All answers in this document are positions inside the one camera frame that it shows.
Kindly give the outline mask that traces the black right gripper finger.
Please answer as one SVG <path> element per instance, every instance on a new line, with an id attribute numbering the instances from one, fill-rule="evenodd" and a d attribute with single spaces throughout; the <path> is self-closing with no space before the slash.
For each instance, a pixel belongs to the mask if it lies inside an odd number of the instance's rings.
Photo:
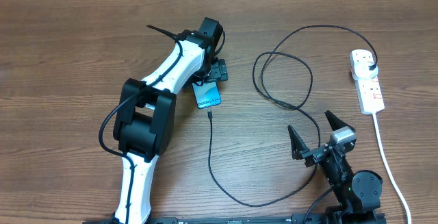
<path id="1" fill-rule="evenodd" d="M 292 125 L 288 125 L 287 129 L 291 140 L 292 158 L 295 160 L 302 160 L 302 155 L 309 152 L 309 148 L 298 135 L 296 130 L 292 127 Z"/>
<path id="2" fill-rule="evenodd" d="M 341 119 L 339 119 L 337 116 L 335 116 L 330 110 L 327 110 L 325 113 L 325 116 L 331 126 L 331 129 L 333 131 L 336 131 L 338 129 L 341 129 L 343 127 L 350 127 L 349 124 L 345 123 Z"/>

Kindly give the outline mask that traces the blue Galaxy smartphone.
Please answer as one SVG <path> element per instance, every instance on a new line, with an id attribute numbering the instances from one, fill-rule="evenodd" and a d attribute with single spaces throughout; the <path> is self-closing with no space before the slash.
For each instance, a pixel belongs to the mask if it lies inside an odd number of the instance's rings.
<path id="1" fill-rule="evenodd" d="M 199 109 L 209 108 L 222 103 L 216 82 L 192 83 L 196 104 Z"/>

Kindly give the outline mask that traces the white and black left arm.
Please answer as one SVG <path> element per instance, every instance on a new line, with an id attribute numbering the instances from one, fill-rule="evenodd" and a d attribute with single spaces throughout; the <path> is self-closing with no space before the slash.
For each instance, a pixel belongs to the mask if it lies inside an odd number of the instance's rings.
<path id="1" fill-rule="evenodd" d="M 217 56 L 225 42 L 217 20 L 204 18 L 198 30 L 162 33 L 175 42 L 171 54 L 150 75 L 129 78 L 108 115 L 115 119 L 115 155 L 123 160 L 120 202 L 109 223 L 148 223 L 154 170 L 171 140 L 178 93 L 192 86 L 199 106 L 216 105 L 217 84 L 228 79 L 226 63 Z"/>

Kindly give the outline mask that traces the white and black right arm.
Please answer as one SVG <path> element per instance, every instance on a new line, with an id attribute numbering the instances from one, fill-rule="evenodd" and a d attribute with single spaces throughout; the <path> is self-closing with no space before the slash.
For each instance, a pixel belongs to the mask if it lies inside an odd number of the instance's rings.
<path id="1" fill-rule="evenodd" d="M 385 223 L 385 215 L 376 213 L 381 206 L 382 177 L 369 170 L 354 172 L 346 159 L 357 141 L 355 128 L 329 110 L 325 115 L 332 133 L 329 141 L 317 149 L 310 150 L 297 131 L 291 125 L 287 127 L 292 158 L 304 160 L 307 167 L 319 166 L 330 185 L 306 213 L 291 215 L 292 223 Z M 331 192 L 339 204 L 327 207 L 324 213 L 314 214 L 312 209 Z"/>

